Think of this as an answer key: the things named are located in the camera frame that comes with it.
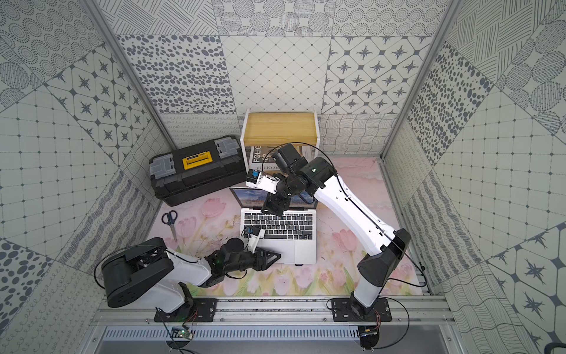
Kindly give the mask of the white and wood side table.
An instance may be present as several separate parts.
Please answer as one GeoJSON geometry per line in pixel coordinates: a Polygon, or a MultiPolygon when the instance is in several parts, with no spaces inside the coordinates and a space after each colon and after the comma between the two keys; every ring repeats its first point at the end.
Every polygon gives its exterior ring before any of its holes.
{"type": "Polygon", "coordinates": [[[249,169],[246,148],[276,147],[287,143],[320,147],[321,134],[315,111],[252,112],[250,109],[246,111],[240,135],[246,169],[249,169]]]}

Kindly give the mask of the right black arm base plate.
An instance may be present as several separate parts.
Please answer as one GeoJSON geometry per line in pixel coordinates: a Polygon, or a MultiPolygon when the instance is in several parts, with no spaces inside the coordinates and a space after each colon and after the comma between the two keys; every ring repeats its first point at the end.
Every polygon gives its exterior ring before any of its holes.
{"type": "Polygon", "coordinates": [[[332,298],[327,302],[334,322],[391,322],[392,315],[387,299],[378,297],[366,308],[355,298],[332,298]]]}

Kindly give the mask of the pink floral table mat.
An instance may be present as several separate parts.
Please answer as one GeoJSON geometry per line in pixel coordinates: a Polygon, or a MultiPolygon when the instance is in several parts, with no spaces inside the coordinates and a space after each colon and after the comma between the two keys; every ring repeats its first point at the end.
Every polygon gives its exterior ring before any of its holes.
{"type": "MultiPolygon", "coordinates": [[[[375,158],[334,158],[340,176],[372,212],[397,229],[399,224],[386,183],[375,158]]],[[[175,206],[177,236],[162,223],[170,207],[160,204],[150,237],[162,237],[167,246],[204,257],[228,239],[240,236],[240,205],[229,189],[175,206]]],[[[193,296],[349,296],[361,276],[357,265],[366,252],[354,233],[331,210],[317,210],[317,260],[314,265],[277,263],[266,271],[235,272],[232,278],[207,289],[189,285],[193,296]]]]}

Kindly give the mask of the aluminium mounting rail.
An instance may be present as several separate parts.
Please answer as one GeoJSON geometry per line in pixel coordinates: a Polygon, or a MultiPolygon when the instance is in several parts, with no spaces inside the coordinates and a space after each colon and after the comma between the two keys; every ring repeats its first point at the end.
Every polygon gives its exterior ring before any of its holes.
{"type": "Polygon", "coordinates": [[[128,305],[110,309],[104,305],[93,322],[105,327],[108,340],[168,340],[168,330],[184,327],[193,341],[214,340],[357,340],[359,326],[375,326],[384,335],[390,327],[408,333],[411,329],[439,329],[455,326],[447,301],[440,296],[401,296],[387,299],[391,322],[334,322],[327,307],[330,298],[307,297],[218,297],[213,322],[154,322],[156,309],[128,305]]]}

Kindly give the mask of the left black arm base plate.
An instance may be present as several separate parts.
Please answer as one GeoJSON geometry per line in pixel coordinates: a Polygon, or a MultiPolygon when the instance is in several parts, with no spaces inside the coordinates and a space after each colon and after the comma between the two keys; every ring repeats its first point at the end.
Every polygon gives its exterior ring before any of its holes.
{"type": "Polygon", "coordinates": [[[185,302],[171,313],[157,310],[154,316],[154,322],[213,322],[217,305],[218,300],[216,298],[195,298],[189,302],[185,302]]]}

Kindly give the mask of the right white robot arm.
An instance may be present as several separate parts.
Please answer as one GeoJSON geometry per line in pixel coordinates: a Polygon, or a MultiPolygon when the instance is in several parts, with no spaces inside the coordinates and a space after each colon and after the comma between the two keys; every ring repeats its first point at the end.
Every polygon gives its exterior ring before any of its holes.
{"type": "Polygon", "coordinates": [[[367,314],[405,257],[411,235],[404,229],[395,230],[378,218],[346,186],[327,156],[308,161],[290,143],[272,152],[280,172],[271,175],[262,169],[250,170],[246,180],[248,186],[268,193],[261,212],[281,217],[290,208],[292,197],[302,193],[333,211],[366,251],[358,264],[361,279],[350,301],[352,311],[359,317],[367,314]]]}

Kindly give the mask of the right black controller box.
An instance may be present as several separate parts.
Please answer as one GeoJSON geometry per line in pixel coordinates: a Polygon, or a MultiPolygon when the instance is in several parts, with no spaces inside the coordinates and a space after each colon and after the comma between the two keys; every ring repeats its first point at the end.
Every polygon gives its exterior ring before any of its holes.
{"type": "Polygon", "coordinates": [[[375,326],[359,326],[358,334],[362,350],[373,350],[380,340],[380,330],[375,326]]]}

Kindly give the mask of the black handled scissors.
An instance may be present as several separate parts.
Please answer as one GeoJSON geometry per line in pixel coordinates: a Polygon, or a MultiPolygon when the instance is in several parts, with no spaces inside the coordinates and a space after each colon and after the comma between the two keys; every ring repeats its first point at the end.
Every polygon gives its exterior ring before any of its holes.
{"type": "Polygon", "coordinates": [[[172,238],[175,242],[178,241],[178,236],[175,229],[175,222],[177,218],[178,218],[178,213],[175,210],[165,212],[162,215],[162,223],[168,225],[172,233],[172,238]]]}

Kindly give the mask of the left green circuit board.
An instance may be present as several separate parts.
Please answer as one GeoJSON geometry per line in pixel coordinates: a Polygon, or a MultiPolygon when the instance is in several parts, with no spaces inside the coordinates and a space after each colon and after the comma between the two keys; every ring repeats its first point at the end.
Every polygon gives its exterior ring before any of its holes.
{"type": "Polygon", "coordinates": [[[168,330],[167,345],[173,350],[184,350],[193,340],[193,333],[184,327],[172,327],[168,330]]]}

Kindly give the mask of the silver laptop computer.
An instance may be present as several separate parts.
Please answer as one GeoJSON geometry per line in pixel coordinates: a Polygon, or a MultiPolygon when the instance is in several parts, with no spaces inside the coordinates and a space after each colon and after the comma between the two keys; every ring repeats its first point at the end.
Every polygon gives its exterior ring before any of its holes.
{"type": "Polygon", "coordinates": [[[318,201],[303,192],[293,196],[290,209],[282,217],[261,213],[268,193],[250,187],[231,187],[233,196],[242,207],[240,231],[256,226],[265,229],[259,248],[280,253],[280,263],[312,265],[317,260],[316,227],[318,201]]]}

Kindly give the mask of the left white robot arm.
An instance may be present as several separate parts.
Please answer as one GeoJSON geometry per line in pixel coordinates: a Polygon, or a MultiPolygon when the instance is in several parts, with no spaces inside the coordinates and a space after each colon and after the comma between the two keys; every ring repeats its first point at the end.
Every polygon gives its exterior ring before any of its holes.
{"type": "Polygon", "coordinates": [[[249,251],[239,238],[204,258],[194,258],[167,248],[163,238],[155,237],[108,257],[100,271],[110,308],[139,300],[171,314],[192,301],[188,283],[210,288],[236,271],[265,271],[280,258],[279,253],[259,247],[249,251]]]}

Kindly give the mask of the Folio magazine book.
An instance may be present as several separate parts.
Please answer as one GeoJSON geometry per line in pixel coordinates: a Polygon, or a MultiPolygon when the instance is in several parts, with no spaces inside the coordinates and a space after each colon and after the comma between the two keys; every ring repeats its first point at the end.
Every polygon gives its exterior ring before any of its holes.
{"type": "MultiPolygon", "coordinates": [[[[295,145],[301,156],[308,162],[313,159],[313,149],[306,145],[295,145]]],[[[279,167],[271,157],[271,150],[273,147],[268,146],[253,146],[249,152],[249,169],[264,170],[266,173],[277,172],[279,167]]]]}

